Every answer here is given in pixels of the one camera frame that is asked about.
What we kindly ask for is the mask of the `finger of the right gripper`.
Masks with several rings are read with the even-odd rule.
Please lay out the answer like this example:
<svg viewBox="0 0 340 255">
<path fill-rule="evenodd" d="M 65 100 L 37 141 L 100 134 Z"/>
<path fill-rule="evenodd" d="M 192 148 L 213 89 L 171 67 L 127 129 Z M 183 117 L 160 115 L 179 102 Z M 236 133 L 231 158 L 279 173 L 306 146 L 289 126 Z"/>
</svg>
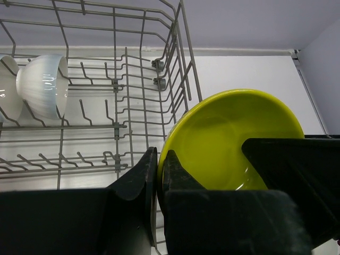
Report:
<svg viewBox="0 0 340 255">
<path fill-rule="evenodd" d="M 314 242 L 339 239 L 339 136 L 249 138 L 242 152 L 269 189 L 297 204 Z"/>
</svg>

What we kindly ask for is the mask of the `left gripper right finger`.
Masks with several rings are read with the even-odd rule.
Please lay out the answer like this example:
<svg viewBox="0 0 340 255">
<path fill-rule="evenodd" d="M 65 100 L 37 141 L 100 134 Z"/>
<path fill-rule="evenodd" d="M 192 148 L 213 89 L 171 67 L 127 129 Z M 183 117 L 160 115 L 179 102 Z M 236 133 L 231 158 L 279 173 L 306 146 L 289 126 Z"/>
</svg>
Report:
<svg viewBox="0 0 340 255">
<path fill-rule="evenodd" d="M 298 208 L 277 190 L 207 190 L 175 151 L 164 161 L 163 213 L 169 254 L 311 254 Z"/>
</svg>

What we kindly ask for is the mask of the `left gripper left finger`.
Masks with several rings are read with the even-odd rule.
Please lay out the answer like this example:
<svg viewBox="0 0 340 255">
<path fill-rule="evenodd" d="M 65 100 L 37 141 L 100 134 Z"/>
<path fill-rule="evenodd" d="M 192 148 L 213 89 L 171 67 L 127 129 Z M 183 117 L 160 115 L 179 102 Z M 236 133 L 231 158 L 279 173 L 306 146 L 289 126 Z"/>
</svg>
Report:
<svg viewBox="0 0 340 255">
<path fill-rule="evenodd" d="M 1 254 L 150 254 L 157 149 L 106 188 L 1 193 Z"/>
</svg>

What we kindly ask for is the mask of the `lime green bowl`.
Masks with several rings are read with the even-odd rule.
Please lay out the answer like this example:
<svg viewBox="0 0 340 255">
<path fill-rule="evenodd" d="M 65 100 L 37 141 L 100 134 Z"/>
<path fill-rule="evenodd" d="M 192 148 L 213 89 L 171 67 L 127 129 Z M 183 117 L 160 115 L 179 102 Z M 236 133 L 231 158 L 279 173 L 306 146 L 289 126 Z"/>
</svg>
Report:
<svg viewBox="0 0 340 255">
<path fill-rule="evenodd" d="M 264 190 L 266 185 L 242 152 L 249 138 L 304 138 L 293 112 L 273 95 L 254 89 L 212 95 L 186 112 L 161 150 L 157 182 L 173 150 L 181 166 L 208 190 Z"/>
</svg>

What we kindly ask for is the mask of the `grey wire dish rack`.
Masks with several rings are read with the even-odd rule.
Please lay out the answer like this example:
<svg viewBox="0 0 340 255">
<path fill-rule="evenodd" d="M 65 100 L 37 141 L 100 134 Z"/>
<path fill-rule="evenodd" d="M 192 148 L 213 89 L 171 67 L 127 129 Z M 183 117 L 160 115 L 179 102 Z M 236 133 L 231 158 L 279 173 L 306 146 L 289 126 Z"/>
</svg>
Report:
<svg viewBox="0 0 340 255">
<path fill-rule="evenodd" d="M 64 116 L 1 109 L 1 193 L 106 188 L 202 99 L 183 1 L 1 1 L 1 54 L 65 56 Z M 166 254 L 156 191 L 156 242 Z"/>
</svg>

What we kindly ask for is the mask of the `white round bowl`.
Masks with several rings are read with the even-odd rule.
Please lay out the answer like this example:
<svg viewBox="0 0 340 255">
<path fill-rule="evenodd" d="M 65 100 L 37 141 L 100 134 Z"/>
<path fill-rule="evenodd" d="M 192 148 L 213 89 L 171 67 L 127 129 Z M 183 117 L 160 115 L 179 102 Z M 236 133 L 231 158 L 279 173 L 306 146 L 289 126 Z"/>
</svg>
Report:
<svg viewBox="0 0 340 255">
<path fill-rule="evenodd" d="M 16 89 L 19 66 L 9 55 L 1 54 L 1 109 L 7 117 L 17 120 L 22 112 L 23 100 Z"/>
<path fill-rule="evenodd" d="M 65 56 L 41 55 L 16 75 L 16 88 L 34 114 L 57 120 L 64 116 L 68 96 L 68 66 Z"/>
</svg>

